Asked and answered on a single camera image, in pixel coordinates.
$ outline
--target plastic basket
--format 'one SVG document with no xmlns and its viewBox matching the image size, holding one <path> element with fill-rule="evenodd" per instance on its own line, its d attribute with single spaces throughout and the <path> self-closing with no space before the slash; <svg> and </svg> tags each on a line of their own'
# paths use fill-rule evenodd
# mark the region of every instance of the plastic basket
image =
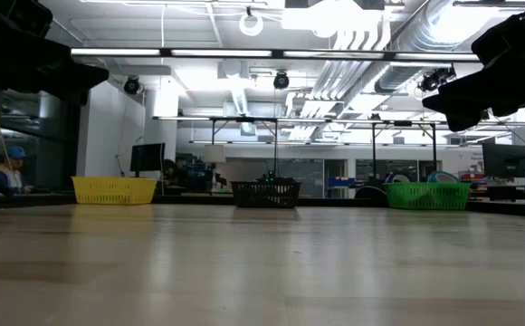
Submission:
<svg viewBox="0 0 525 326">
<path fill-rule="evenodd" d="M 231 182 L 239 207 L 294 208 L 301 183 Z"/>
<path fill-rule="evenodd" d="M 387 201 L 393 208 L 464 210 L 470 193 L 467 183 L 385 184 Z"/>
<path fill-rule="evenodd" d="M 141 205 L 152 202 L 156 180 L 139 177 L 72 177 L 79 204 Z"/>
</svg>

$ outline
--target person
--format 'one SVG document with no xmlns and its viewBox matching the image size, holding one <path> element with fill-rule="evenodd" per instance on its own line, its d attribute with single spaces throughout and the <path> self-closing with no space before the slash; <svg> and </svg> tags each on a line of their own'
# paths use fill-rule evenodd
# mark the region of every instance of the person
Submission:
<svg viewBox="0 0 525 326">
<path fill-rule="evenodd" d="M 19 146 L 11 146 L 7 149 L 7 157 L 0 164 L 0 187 L 8 188 L 16 194 L 31 193 L 33 187 L 25 182 L 19 171 L 24 165 L 25 150 Z"/>
<path fill-rule="evenodd" d="M 169 186 L 186 187 L 188 181 L 188 172 L 171 159 L 165 159 L 162 164 L 162 178 L 168 182 Z"/>
</svg>

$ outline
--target black basket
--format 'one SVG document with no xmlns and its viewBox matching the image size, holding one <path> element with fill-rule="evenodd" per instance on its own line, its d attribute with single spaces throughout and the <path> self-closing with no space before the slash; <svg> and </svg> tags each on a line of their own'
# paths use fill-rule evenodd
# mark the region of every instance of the black basket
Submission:
<svg viewBox="0 0 525 326">
<path fill-rule="evenodd" d="M 239 207 L 294 208 L 301 183 L 231 182 Z"/>
</svg>

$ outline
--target yellow basket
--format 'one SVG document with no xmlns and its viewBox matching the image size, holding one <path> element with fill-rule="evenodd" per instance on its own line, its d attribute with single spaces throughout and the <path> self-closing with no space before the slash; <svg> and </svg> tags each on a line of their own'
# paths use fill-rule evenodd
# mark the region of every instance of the yellow basket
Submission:
<svg viewBox="0 0 525 326">
<path fill-rule="evenodd" d="M 79 204 L 150 204 L 156 180 L 139 177 L 72 177 Z"/>
</svg>

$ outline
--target computer monitor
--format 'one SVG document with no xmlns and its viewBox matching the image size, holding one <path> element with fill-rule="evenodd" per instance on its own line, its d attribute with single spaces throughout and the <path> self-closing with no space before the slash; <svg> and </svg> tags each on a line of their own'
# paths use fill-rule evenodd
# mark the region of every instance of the computer monitor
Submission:
<svg viewBox="0 0 525 326">
<path fill-rule="evenodd" d="M 525 146 L 482 144 L 486 177 L 525 177 Z"/>
<path fill-rule="evenodd" d="M 139 177 L 140 171 L 159 171 L 162 168 L 165 148 L 164 143 L 132 147 L 132 160 L 129 164 L 129 170 L 135 171 L 136 177 Z"/>
</svg>

